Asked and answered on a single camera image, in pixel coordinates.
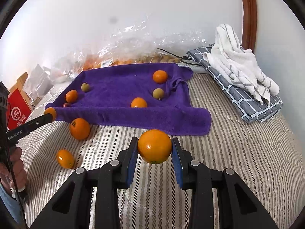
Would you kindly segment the person's left hand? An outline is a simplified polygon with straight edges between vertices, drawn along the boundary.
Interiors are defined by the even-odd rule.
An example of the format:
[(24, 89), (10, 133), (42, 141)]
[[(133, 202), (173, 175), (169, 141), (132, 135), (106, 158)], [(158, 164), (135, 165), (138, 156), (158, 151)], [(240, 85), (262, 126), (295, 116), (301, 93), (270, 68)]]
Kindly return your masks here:
[[(22, 149), (16, 147), (14, 152), (10, 155), (10, 160), (13, 164), (13, 172), (17, 188), (20, 190), (27, 185), (27, 175), (24, 169), (24, 163), (21, 159)], [(6, 168), (5, 164), (1, 163), (1, 184), (7, 194), (12, 195), (11, 188), (15, 188), (12, 174)]]

